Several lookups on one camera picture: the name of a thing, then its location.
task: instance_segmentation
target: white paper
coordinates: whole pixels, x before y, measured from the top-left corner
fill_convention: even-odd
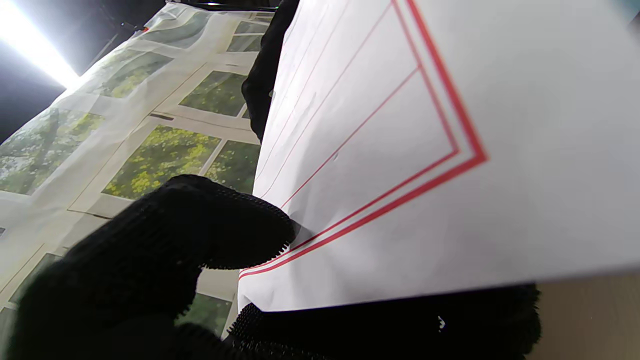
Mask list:
[[[637,266],[640,35],[628,15],[613,0],[303,1],[253,193],[305,231],[241,272],[239,305]]]

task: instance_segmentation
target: faint red line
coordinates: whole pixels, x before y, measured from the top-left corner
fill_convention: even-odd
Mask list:
[[[411,52],[413,53],[413,56],[415,57],[415,61],[418,63],[418,66],[420,67],[420,72],[422,73],[422,78],[424,79],[424,83],[427,85],[427,89],[429,90],[429,95],[431,96],[431,100],[433,101],[433,104],[435,104],[436,106],[436,111],[438,112],[438,116],[440,117],[440,121],[442,122],[442,127],[444,128],[444,131],[447,134],[449,143],[457,151],[458,143],[456,142],[456,139],[453,136],[453,132],[451,131],[451,126],[447,122],[447,117],[444,115],[444,111],[442,110],[442,105],[440,104],[440,100],[438,99],[435,89],[431,84],[431,80],[429,79],[429,76],[427,75],[424,65],[422,64],[422,60],[420,59],[420,55],[418,54],[418,49],[416,49],[415,44],[411,40],[409,29],[407,28],[406,21],[404,20],[404,17],[400,12],[400,7],[398,7],[397,0],[392,0],[392,3],[394,5],[394,8],[396,9],[396,14],[398,16],[398,19],[400,20],[400,25],[402,26],[407,42],[411,47]]]
[[[353,135],[355,135],[368,121],[369,119],[371,119],[375,114],[378,113],[378,111],[380,111],[380,109],[382,109],[382,107],[384,105],[386,105],[386,103],[391,100],[391,98],[398,92],[400,91],[400,89],[404,86],[404,84],[406,84],[407,81],[409,81],[409,79],[411,79],[413,77],[413,75],[418,71],[418,68],[415,68],[413,71],[411,71],[411,74],[409,74],[403,81],[402,83],[400,83],[400,85],[398,85],[398,87],[396,89],[394,89],[394,91],[391,92],[391,94],[389,94],[389,96],[387,96],[387,98],[366,118],[364,119],[364,121],[342,142],[342,144],[340,144],[340,146],[338,146],[338,148],[333,151],[331,153],[331,155],[324,161],[324,163],[322,163],[322,165],[320,165],[320,167],[305,181],[304,184],[302,184],[297,190],[296,192],[293,193],[293,195],[291,195],[287,201],[284,202],[284,204],[282,204],[280,207],[282,208],[283,206],[285,206],[291,199],[293,199],[294,196],[296,196],[296,194],[309,182],[311,181],[311,179],[316,176],[316,174],[329,162],[329,160],[331,160],[332,157],[334,157],[341,149],[343,146],[345,146],[345,144],[347,144],[349,142],[349,140],[351,140],[351,138],[353,137]]]
[[[357,222],[345,227],[344,229],[336,232],[335,234],[311,245],[310,247],[303,249],[297,253],[295,253],[294,255],[292,255],[291,257],[284,259],[283,261],[273,265],[273,266],[269,266],[267,268],[261,268],[260,270],[256,270],[256,271],[249,271],[252,268],[248,268],[248,269],[244,269],[241,271],[241,275],[240,275],[240,279],[242,279],[245,276],[248,275],[255,275],[255,274],[261,274],[263,272],[267,272],[270,270],[273,270],[275,268],[278,268],[282,265],[285,265],[286,263],[289,263],[291,261],[293,261],[294,259],[299,258],[300,256],[313,251],[323,245],[326,245],[327,243],[330,243],[333,240],[336,240],[337,238],[340,238],[341,236],[344,236],[345,234],[350,233],[351,231],[354,231],[355,229],[358,229],[359,227],[367,224],[370,221],[373,221],[376,218],[379,218],[380,216],[388,213],[389,211],[392,211],[393,209],[395,209],[396,207],[430,191],[431,189],[435,188],[436,186],[443,184],[453,178],[455,178],[456,176],[460,176],[462,175],[462,173],[470,170],[471,168],[474,168],[475,166],[485,162],[488,157],[485,153],[485,151],[483,150],[480,140],[477,137],[476,132],[474,131],[474,127],[470,121],[470,119],[467,116],[467,112],[464,109],[464,106],[462,105],[462,101],[459,98],[459,95],[457,93],[457,91],[455,91],[455,88],[453,87],[453,83],[451,82],[451,80],[449,79],[449,75],[447,73],[447,71],[444,68],[444,64],[442,62],[442,60],[440,59],[439,54],[436,51],[436,47],[433,44],[433,41],[431,40],[431,37],[429,36],[429,33],[427,32],[426,29],[426,25],[424,24],[424,21],[417,9],[417,7],[415,6],[415,3],[413,2],[413,0],[407,0],[407,2],[409,3],[410,8],[412,9],[412,14],[415,17],[415,20],[417,22],[417,24],[419,25],[419,28],[421,28],[421,35],[424,38],[425,42],[427,43],[427,45],[429,43],[431,43],[432,47],[428,46],[429,52],[431,53],[432,57],[434,57],[434,62],[436,63],[436,68],[439,72],[439,75],[441,78],[443,78],[443,81],[445,82],[445,87],[447,88],[447,93],[449,94],[449,97],[451,98],[452,102],[454,103],[454,107],[456,108],[456,112],[458,113],[458,116],[460,116],[460,122],[463,123],[463,130],[467,136],[467,139],[469,139],[469,142],[472,144],[472,149],[474,150],[474,154],[475,156],[462,163],[461,165],[458,165],[457,167],[454,167],[453,169],[445,172],[444,174],[436,177],[435,179],[432,179],[426,183],[424,183],[423,185],[419,186],[418,188],[408,192],[407,194],[399,197],[398,199],[394,200],[393,202],[390,202],[389,204],[387,204],[386,206],[383,206],[382,208],[374,211],[373,213],[367,215],[366,217],[363,217],[362,219],[358,220]],[[404,19],[402,17],[402,15],[400,13],[397,14],[398,17],[400,19]],[[407,33],[405,33],[405,36],[407,36],[407,40],[412,44],[412,40],[411,38],[408,36]],[[408,184],[410,181],[415,180],[416,178],[418,178],[419,176],[421,176],[422,174],[425,174],[426,172],[432,170],[433,168],[435,168],[436,166],[439,166],[440,164],[444,163],[445,161],[451,159],[453,156],[457,155],[458,151],[455,150],[453,152],[451,152],[449,155],[445,156],[444,158],[442,158],[441,160],[437,161],[436,163],[430,165],[429,167],[423,169],[422,171],[418,172],[417,174],[411,176],[410,178],[408,178],[407,180],[403,181],[402,183],[396,185],[395,187],[393,187],[391,190],[385,192],[384,194],[380,195],[379,197],[375,198],[374,200],[370,201],[368,204],[366,204],[365,206],[362,206],[360,209],[354,211],[353,213],[349,214],[347,217],[343,218],[342,220],[336,222],[335,224],[331,225],[330,227],[328,227],[327,229],[321,231],[320,233],[316,234],[315,236],[305,240],[303,243],[295,246],[292,249],[289,249],[288,251],[284,252],[281,256],[279,256],[276,259],[272,259],[271,261],[268,261],[267,263],[264,263],[262,265],[259,266],[264,266],[264,265],[268,265],[273,263],[274,261],[278,261],[280,259],[282,259],[282,256],[291,253],[294,250],[299,249],[300,247],[312,242],[313,240],[317,239],[318,237],[322,236],[323,234],[327,233],[328,231],[331,231],[332,229],[335,229],[337,226],[343,224],[345,221],[349,220],[350,218],[353,218],[355,215],[359,214],[360,212],[362,212],[363,210],[367,209],[368,207],[372,206],[373,204],[375,204],[376,202],[380,201],[381,199],[385,198],[386,196],[390,195],[391,193],[395,192],[396,190],[400,189],[402,186]]]
[[[409,9],[411,9],[411,13],[415,18],[416,23],[418,24],[418,29],[420,29],[420,33],[422,35],[422,38],[424,39],[424,43],[427,45],[427,48],[429,49],[429,53],[431,54],[431,57],[436,65],[436,69],[438,70],[438,73],[440,75],[440,79],[442,79],[442,82],[444,83],[445,88],[447,89],[447,93],[449,94],[449,98],[453,102],[453,106],[456,109],[456,112],[458,113],[460,122],[462,123],[462,126],[465,130],[467,140],[469,141],[469,143],[471,143],[471,147],[473,148],[476,156],[479,156],[482,159],[486,160],[487,156],[486,156],[486,153],[484,152],[482,145],[480,144],[480,139],[477,136],[477,133],[476,133],[476,130],[474,129],[473,124],[469,120],[467,111],[464,105],[462,105],[460,96],[458,95],[458,92],[456,91],[456,87],[453,85],[453,82],[451,81],[449,73],[445,68],[444,62],[440,58],[438,49],[436,48],[436,45],[433,43],[433,40],[431,39],[431,35],[429,34],[429,31],[427,30],[427,26],[424,23],[424,17],[422,16],[422,14],[420,14],[420,10],[415,5],[414,0],[406,0],[406,2],[409,5]]]
[[[326,96],[324,97],[324,99],[322,100],[322,102],[320,103],[320,105],[318,106],[318,108],[316,109],[316,111],[314,112],[314,114],[309,118],[309,121],[307,122],[307,124],[305,125],[305,127],[302,129],[302,131],[300,132],[300,135],[298,135],[298,138],[296,139],[296,142],[293,143],[293,146],[291,147],[291,149],[289,150],[289,153],[287,154],[287,157],[284,159],[284,161],[282,162],[282,165],[280,166],[280,170],[278,170],[278,173],[276,174],[276,176],[273,178],[273,181],[271,182],[271,185],[269,186],[269,188],[267,189],[266,192],[264,192],[260,197],[265,196],[273,187],[273,184],[275,184],[276,179],[278,179],[278,176],[280,175],[282,169],[284,168],[284,165],[287,163],[287,160],[289,159],[289,156],[291,156],[291,152],[293,151],[293,149],[296,147],[296,145],[298,144],[298,141],[300,141],[300,138],[302,137],[302,135],[305,133],[305,131],[307,130],[309,124],[311,124],[311,122],[313,121],[313,119],[316,117],[316,114],[318,113],[318,111],[322,108],[322,105],[324,104],[324,102],[327,100],[327,98],[329,98],[329,96],[331,95],[331,93],[333,92],[333,89],[335,89],[336,85],[338,85],[338,83],[340,82],[340,79],[342,79],[342,76],[344,75],[344,73],[349,69],[349,67],[351,66],[351,64],[353,63],[353,60],[358,56],[358,53],[360,52],[360,50],[362,50],[362,48],[364,47],[364,45],[367,43],[368,39],[371,37],[371,34],[373,33],[373,31],[378,27],[378,24],[382,21],[382,18],[384,18],[385,14],[387,13],[387,11],[389,10],[389,8],[391,7],[391,4],[389,4],[386,8],[385,11],[382,13],[382,15],[380,16],[380,18],[376,21],[375,25],[373,26],[373,28],[371,29],[371,31],[367,34],[367,36],[365,37],[364,41],[362,42],[362,44],[360,44],[360,46],[358,47],[358,49],[356,50],[356,53],[353,55],[353,57],[349,60],[349,62],[347,63],[347,66],[344,68],[344,70],[340,73],[340,76],[338,76],[338,79],[336,79],[335,83],[333,84],[333,86],[329,89],[329,92],[326,94]]]
[[[338,18],[338,21],[335,23],[335,27],[333,28],[333,30],[331,31],[331,34],[329,35],[329,38],[327,39],[326,43],[324,43],[324,47],[322,48],[322,50],[320,50],[320,55],[318,56],[318,60],[316,61],[316,63],[314,64],[314,67],[311,69],[311,72],[309,73],[309,77],[307,78],[304,86],[302,87],[302,91],[300,92],[300,94],[302,94],[305,89],[307,88],[307,84],[309,82],[309,79],[311,79],[311,76],[313,75],[314,71],[316,70],[316,66],[318,65],[318,63],[320,62],[320,59],[322,58],[322,55],[324,54],[324,50],[326,49],[327,45],[329,45],[329,41],[331,40],[331,37],[333,37],[333,33],[335,32],[335,30],[338,28],[338,25],[340,24],[340,20],[342,20],[342,16],[344,16],[344,14],[346,13],[346,7],[343,9],[342,14],[340,14],[340,17]],[[309,45],[307,46],[307,50],[309,49],[309,47],[311,46],[311,42],[309,42]],[[307,51],[305,51],[305,54],[302,56],[302,60],[304,60],[305,55],[307,55]],[[296,68],[296,72],[293,74],[293,76],[291,77],[291,81],[289,82],[289,84],[287,85],[287,90],[284,93],[284,96],[282,97],[282,99],[285,99],[287,97],[287,94],[289,93],[289,89],[291,88],[291,83],[293,83],[293,79],[296,77],[296,74],[298,73],[298,69],[300,69],[300,65],[298,65],[298,67]],[[293,106],[293,110],[291,110],[291,113],[289,114],[289,117],[287,117],[287,120],[284,122],[284,125],[282,126],[282,128],[280,129],[280,133],[278,133],[278,137],[276,138],[276,140],[273,142],[273,146],[271,146],[270,150],[269,150],[269,154],[267,154],[267,158],[264,160],[264,165],[260,168],[260,171],[258,172],[258,174],[255,176],[255,178],[257,179],[258,177],[260,177],[260,175],[262,175],[262,172],[264,171],[264,168],[267,165],[267,161],[269,161],[269,158],[271,157],[271,153],[273,152],[273,149],[275,148],[276,144],[278,143],[280,137],[282,136],[282,132],[284,131],[284,128],[287,127],[287,124],[289,123],[289,119],[291,119],[291,115],[293,115],[293,111],[296,109],[296,106],[298,105],[298,102],[300,101],[300,97],[298,97],[298,100],[296,100],[296,104]],[[280,105],[278,106],[278,109],[275,111],[275,114],[273,115],[273,118],[275,119],[278,114],[280,113],[280,108],[282,107],[282,101],[280,102]]]
[[[316,250],[317,248],[324,246],[330,242],[332,242],[333,240],[336,240],[348,233],[350,233],[351,231],[354,231],[355,229],[358,229],[359,227],[362,227],[365,224],[368,224],[369,222],[372,222],[373,220],[381,217],[382,215],[388,213],[389,211],[392,211],[393,209],[396,209],[398,206],[403,205],[413,199],[415,199],[416,197],[432,190],[433,188],[435,188],[436,186],[439,186],[441,184],[446,183],[447,181],[453,179],[454,177],[470,170],[471,168],[473,168],[474,166],[482,163],[484,160],[481,158],[472,158],[470,160],[468,160],[467,162],[462,163],[461,165],[458,165],[457,167],[447,171],[446,173],[442,174],[441,176],[438,176],[437,178],[430,180],[424,184],[422,184],[421,186],[417,187],[416,189],[413,189],[412,191],[404,194],[403,196],[397,198],[396,200],[388,203],[387,205],[384,205],[382,208],[377,209],[376,211],[372,212],[371,214],[361,218],[360,220],[354,222],[353,224],[345,227],[344,229],[341,229],[340,231],[337,231],[335,234],[322,239],[321,241],[303,249],[300,250],[299,252],[293,254],[292,256],[289,256],[288,258],[284,259],[283,261],[269,266],[267,268],[261,268],[260,270],[256,270],[256,271],[251,271],[251,272],[245,272],[243,274],[240,275],[240,279],[242,279],[245,276],[249,276],[249,275],[255,275],[255,274],[261,274],[263,272],[267,272],[267,271],[271,271],[273,269],[279,268],[287,263],[290,263],[291,261],[294,261],[295,259],[298,259],[299,257],[301,257],[302,255],[311,252],[313,250]]]
[[[458,152],[457,151],[452,151],[450,152],[448,155],[444,156],[442,159],[434,162],[433,164],[429,165],[426,168],[423,168],[422,170],[420,170],[419,172],[415,173],[414,175],[412,175],[411,177],[409,177],[408,179],[404,180],[402,183],[399,183],[398,185],[395,185],[393,188],[387,190],[385,193],[383,193],[382,195],[378,196],[377,198],[373,199],[372,201],[368,202],[367,204],[365,204],[364,206],[362,206],[361,208],[357,209],[356,211],[352,212],[351,214],[347,215],[345,218],[343,218],[342,220],[334,223],[333,225],[331,225],[330,227],[327,227],[325,230],[322,230],[320,233],[317,233],[316,235],[313,235],[311,238],[303,241],[302,243],[298,244],[297,246],[290,248],[289,250],[283,252],[282,254],[280,254],[280,256],[278,256],[275,259],[272,259],[270,261],[267,261],[264,264],[260,264],[258,266],[254,266],[253,268],[257,268],[260,266],[264,266],[264,265],[268,265],[273,263],[274,261],[280,260],[282,259],[283,256],[285,256],[286,254],[297,250],[298,248],[300,248],[301,246],[306,245],[307,243],[314,241],[316,238],[322,236],[323,234],[327,233],[328,231],[331,231],[332,229],[335,229],[335,227],[343,224],[345,221],[349,220],[350,218],[353,218],[354,216],[356,216],[357,214],[365,211],[366,209],[370,208],[371,206],[375,205],[377,202],[379,202],[380,200],[384,199],[385,197],[388,197],[389,195],[391,195],[392,193],[396,192],[398,189],[402,188],[404,185],[407,185],[408,183],[412,182],[413,180],[416,180],[418,177],[424,175],[425,173],[433,170],[435,167],[439,166],[440,164],[444,163],[445,161],[453,158],[455,155],[457,155]],[[242,270],[241,272],[245,272],[247,270],[249,270],[251,268],[247,268]]]

